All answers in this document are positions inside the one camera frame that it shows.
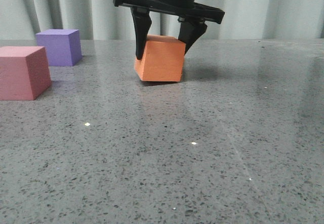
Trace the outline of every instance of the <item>table surface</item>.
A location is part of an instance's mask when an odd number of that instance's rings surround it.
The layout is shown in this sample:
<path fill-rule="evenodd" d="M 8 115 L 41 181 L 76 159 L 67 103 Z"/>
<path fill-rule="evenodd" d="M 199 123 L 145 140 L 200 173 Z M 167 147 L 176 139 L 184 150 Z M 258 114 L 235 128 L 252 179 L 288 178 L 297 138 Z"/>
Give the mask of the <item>table surface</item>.
<path fill-rule="evenodd" d="M 322 223 L 324 40 L 200 40 L 180 83 L 134 41 L 82 51 L 0 101 L 1 223 Z"/>

